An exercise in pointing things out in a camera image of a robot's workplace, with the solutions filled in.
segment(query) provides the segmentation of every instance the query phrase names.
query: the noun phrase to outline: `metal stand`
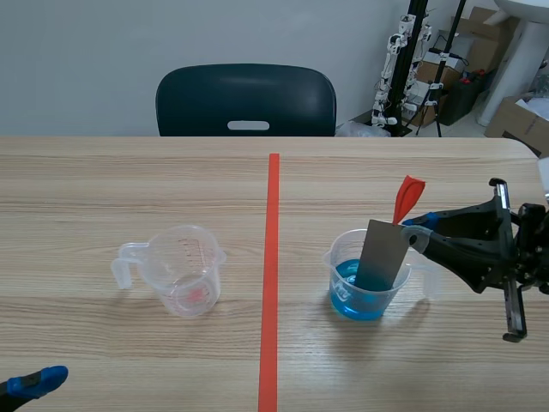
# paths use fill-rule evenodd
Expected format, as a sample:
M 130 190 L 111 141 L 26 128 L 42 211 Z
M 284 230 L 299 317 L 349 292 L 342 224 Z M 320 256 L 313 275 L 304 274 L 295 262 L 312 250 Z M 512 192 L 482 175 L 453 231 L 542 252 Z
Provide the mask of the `metal stand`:
M 440 114 L 440 98 L 443 95 L 444 84 L 441 83 L 440 81 L 443 78 L 443 72 L 444 72 L 444 69 L 446 68 L 446 61 L 448 60 L 448 57 L 449 57 L 449 51 L 452 49 L 452 43 L 454 41 L 455 32 L 457 31 L 457 26 L 460 24 L 460 19 L 462 18 L 463 9 L 465 8 L 466 1 L 467 0 L 461 0 L 460 5 L 457 8 L 454 23 L 452 24 L 452 28 L 449 31 L 446 47 L 444 48 L 444 51 L 440 53 L 440 64 L 438 65 L 438 71 L 437 71 L 437 74 L 435 75 L 435 80 L 429 86 L 429 90 L 427 91 L 427 94 L 423 99 L 423 103 L 421 103 L 421 107 L 413 115 L 413 117 L 410 120 L 408 120 L 408 122 L 406 123 L 406 127 L 408 127 L 413 122 L 413 120 L 419 115 L 419 113 L 420 112 L 422 113 L 421 121 L 419 122 L 419 126 L 415 133 L 415 136 L 419 134 L 419 129 L 421 129 L 421 126 L 423 126 L 423 122 L 425 120 L 425 113 L 426 113 L 425 108 L 430 106 L 432 106 L 435 111 L 435 121 L 437 122 L 438 137 L 443 136 L 440 130 L 439 114 Z
M 389 91 L 388 101 L 391 102 L 391 105 L 386 109 L 385 116 L 388 118 L 394 117 L 397 120 L 396 124 L 385 127 L 391 133 L 391 136 L 405 136 L 410 131 L 408 124 L 406 127 L 402 126 L 402 100 L 415 53 L 415 46 L 418 43 L 419 33 L 423 27 L 423 20 L 427 12 L 427 3 L 428 0 L 412 0 L 408 8 L 408 14 L 415 15 L 416 19 L 408 46 L 403 48 L 396 60 L 395 76 L 393 76 Z

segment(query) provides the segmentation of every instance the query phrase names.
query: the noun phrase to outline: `chair handle hole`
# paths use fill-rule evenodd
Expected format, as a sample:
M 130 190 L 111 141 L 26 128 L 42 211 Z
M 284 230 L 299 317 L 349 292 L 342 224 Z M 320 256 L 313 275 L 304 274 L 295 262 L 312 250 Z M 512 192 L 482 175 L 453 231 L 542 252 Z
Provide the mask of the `chair handle hole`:
M 229 130 L 268 130 L 271 126 L 268 122 L 251 120 L 234 120 L 227 124 Z

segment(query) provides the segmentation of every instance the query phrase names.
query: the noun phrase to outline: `sink pedestal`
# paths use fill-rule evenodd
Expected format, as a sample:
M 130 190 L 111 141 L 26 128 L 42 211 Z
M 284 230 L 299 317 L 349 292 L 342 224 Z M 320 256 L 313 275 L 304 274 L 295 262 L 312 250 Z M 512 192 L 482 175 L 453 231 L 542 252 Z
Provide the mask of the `sink pedestal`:
M 492 90 L 477 121 L 487 126 L 505 97 L 528 91 L 549 48 L 549 25 L 521 21 L 510 45 L 510 56 L 496 75 Z

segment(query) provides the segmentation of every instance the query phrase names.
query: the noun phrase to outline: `red tape line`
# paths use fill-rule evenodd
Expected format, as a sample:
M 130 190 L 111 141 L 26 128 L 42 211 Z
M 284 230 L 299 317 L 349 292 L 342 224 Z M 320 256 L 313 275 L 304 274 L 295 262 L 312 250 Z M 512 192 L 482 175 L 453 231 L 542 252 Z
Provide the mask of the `red tape line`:
M 267 222 L 263 262 L 263 304 L 258 412 L 278 408 L 278 228 L 281 156 L 268 157 Z

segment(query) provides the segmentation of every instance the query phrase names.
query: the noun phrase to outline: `empty measuring cup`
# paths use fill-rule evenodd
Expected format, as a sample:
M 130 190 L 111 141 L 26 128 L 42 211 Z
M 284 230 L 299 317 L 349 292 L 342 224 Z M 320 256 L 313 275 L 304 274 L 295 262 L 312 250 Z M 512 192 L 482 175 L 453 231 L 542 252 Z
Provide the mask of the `empty measuring cup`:
M 225 261 L 226 254 L 209 231 L 178 226 L 148 243 L 122 245 L 111 269 L 121 289 L 131 288 L 130 265 L 135 264 L 169 312 L 196 316 L 219 299 L 219 266 Z
M 382 285 L 383 279 L 372 275 L 371 283 L 375 285 L 374 288 L 387 290 L 373 292 L 356 288 L 353 284 L 366 232 L 366 229 L 358 229 L 342 234 L 323 256 L 324 263 L 330 269 L 329 294 L 332 304 L 339 313 L 355 320 L 373 320 L 381 317 L 398 291 L 408 282 L 418 259 L 421 259 L 415 250 L 410 249 L 393 285 Z M 427 270 L 428 274 L 425 275 L 424 293 L 432 294 L 437 288 L 431 276 L 432 271 L 427 265 L 420 267 Z

